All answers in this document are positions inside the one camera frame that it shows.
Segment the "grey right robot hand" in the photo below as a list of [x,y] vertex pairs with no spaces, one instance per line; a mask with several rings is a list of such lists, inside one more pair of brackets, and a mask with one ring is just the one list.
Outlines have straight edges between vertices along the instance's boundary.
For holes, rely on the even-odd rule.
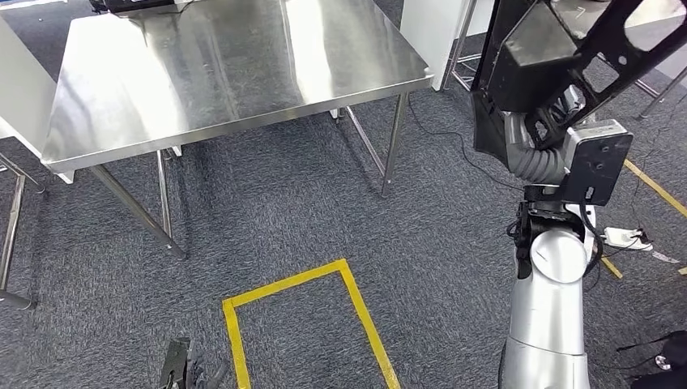
[[552,104],[533,114],[503,112],[508,166],[513,168],[524,152],[553,140],[561,132],[561,126],[584,105],[582,93],[569,86]]

